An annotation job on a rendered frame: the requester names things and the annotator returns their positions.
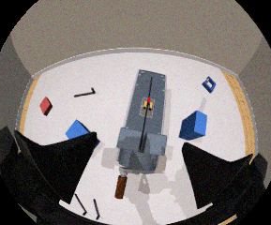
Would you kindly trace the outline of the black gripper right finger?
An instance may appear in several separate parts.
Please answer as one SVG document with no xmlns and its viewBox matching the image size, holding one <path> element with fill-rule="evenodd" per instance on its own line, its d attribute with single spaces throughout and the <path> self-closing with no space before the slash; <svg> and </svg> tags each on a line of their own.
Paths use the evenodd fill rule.
<svg viewBox="0 0 271 225">
<path fill-rule="evenodd" d="M 226 161 L 188 142 L 183 143 L 181 154 L 187 166 L 188 179 L 194 190 L 198 210 L 209 205 L 215 196 L 228 187 L 252 158 L 250 154 L 236 161 Z"/>
</svg>

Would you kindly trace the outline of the blue cube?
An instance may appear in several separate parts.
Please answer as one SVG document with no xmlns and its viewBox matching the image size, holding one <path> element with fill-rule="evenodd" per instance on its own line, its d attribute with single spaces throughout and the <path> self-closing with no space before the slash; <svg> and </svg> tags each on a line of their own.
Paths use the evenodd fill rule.
<svg viewBox="0 0 271 225">
<path fill-rule="evenodd" d="M 68 131 L 65 132 L 65 135 L 67 135 L 69 139 L 72 139 L 76 138 L 76 136 L 86 135 L 87 132 L 90 132 L 89 128 L 86 128 L 79 120 L 75 120 L 75 123 L 72 123 L 71 127 L 68 128 Z"/>
</svg>

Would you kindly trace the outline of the blue rectangular block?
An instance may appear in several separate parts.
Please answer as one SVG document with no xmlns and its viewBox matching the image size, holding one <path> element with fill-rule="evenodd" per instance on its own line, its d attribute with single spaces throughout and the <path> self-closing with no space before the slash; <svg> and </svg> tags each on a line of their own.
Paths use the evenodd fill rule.
<svg viewBox="0 0 271 225">
<path fill-rule="evenodd" d="M 193 112 L 187 119 L 181 121 L 179 138 L 184 140 L 199 139 L 205 135 L 207 115 L 203 112 Z"/>
</svg>

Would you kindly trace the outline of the red rectangular block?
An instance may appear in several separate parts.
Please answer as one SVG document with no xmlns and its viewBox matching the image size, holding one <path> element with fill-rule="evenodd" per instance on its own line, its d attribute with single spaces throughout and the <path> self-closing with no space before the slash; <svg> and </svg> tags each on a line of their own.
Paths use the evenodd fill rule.
<svg viewBox="0 0 271 225">
<path fill-rule="evenodd" d="M 40 104 L 41 111 L 44 113 L 44 115 L 48 115 L 49 111 L 52 109 L 53 105 L 50 104 L 50 101 L 47 97 L 42 99 L 42 102 Z"/>
</svg>

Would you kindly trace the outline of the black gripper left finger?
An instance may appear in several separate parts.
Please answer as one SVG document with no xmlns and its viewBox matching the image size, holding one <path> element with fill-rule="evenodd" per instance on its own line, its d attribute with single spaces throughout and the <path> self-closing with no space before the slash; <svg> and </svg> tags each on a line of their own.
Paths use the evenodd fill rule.
<svg viewBox="0 0 271 225">
<path fill-rule="evenodd" d="M 25 138 L 18 130 L 14 131 L 14 135 L 20 151 L 29 158 L 57 196 L 70 205 L 87 161 L 94 153 L 97 133 L 90 131 L 86 135 L 44 146 Z"/>
</svg>

